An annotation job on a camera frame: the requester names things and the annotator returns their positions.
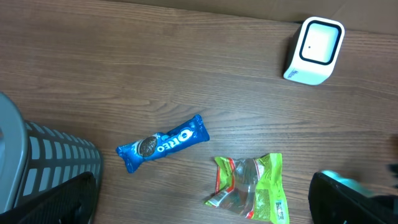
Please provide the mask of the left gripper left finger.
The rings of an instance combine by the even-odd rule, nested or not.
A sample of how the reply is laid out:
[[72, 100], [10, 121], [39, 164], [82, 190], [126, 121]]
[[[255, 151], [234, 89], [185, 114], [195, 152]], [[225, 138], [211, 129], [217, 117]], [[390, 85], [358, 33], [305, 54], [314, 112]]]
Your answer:
[[96, 179], [84, 172], [1, 214], [1, 223], [88, 223], [98, 199]]

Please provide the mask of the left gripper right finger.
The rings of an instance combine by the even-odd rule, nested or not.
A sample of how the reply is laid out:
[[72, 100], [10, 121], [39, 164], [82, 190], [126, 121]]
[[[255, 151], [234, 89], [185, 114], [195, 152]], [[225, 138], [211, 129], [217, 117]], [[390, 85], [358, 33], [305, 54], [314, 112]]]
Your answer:
[[365, 197], [322, 172], [314, 173], [308, 191], [314, 224], [397, 224], [397, 196]]

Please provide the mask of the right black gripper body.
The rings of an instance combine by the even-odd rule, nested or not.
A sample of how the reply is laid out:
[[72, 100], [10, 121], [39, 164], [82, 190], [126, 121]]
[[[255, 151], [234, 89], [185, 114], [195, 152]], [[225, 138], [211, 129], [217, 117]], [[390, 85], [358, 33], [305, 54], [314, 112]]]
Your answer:
[[394, 185], [393, 187], [395, 189], [398, 188], [398, 163], [395, 164], [388, 164], [387, 165], [387, 169], [389, 170], [389, 172], [391, 173], [391, 176], [394, 178]]

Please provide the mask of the teal snack packet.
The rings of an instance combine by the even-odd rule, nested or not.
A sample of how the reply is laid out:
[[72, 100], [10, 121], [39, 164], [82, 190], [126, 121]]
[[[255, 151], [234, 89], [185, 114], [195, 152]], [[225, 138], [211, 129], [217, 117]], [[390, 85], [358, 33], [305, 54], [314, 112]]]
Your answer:
[[363, 187], [359, 182], [353, 179], [344, 178], [343, 176], [339, 175], [339, 173], [337, 172], [334, 172], [332, 170], [323, 170], [322, 173], [332, 178], [333, 180], [351, 188], [352, 190], [355, 190], [356, 192], [360, 193], [365, 197], [375, 196], [375, 194], [372, 191], [370, 191], [366, 187]]

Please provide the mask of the green snack bag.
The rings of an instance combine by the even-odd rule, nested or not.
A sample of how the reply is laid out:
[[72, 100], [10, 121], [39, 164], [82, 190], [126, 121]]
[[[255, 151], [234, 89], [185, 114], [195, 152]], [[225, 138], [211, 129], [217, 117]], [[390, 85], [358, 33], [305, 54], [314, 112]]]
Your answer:
[[215, 157], [215, 194], [205, 204], [222, 208], [247, 219], [290, 223], [282, 186], [282, 154], [257, 159]]

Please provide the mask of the blue oreo packet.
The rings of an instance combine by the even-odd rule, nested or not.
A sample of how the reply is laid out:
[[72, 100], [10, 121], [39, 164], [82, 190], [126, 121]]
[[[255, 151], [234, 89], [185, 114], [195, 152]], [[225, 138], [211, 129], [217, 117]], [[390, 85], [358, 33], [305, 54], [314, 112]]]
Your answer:
[[167, 133], [155, 133], [145, 139], [118, 146], [116, 152], [124, 160], [127, 171], [133, 173], [145, 161], [154, 161], [209, 140], [210, 135], [202, 117], [196, 114]]

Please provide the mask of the white barcode scanner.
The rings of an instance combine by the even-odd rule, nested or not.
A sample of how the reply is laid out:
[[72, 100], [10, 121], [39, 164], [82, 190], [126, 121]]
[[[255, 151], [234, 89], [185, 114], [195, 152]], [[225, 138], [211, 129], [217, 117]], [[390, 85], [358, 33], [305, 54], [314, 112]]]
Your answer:
[[309, 17], [290, 43], [283, 77], [306, 85], [319, 85], [332, 74], [345, 36], [342, 23]]

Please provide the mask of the grey plastic mesh basket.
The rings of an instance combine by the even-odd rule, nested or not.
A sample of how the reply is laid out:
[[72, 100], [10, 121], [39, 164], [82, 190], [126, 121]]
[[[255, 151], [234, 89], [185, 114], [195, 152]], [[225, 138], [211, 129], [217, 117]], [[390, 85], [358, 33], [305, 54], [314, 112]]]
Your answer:
[[1, 212], [84, 172], [101, 184], [103, 156], [92, 142], [24, 119], [1, 94]]

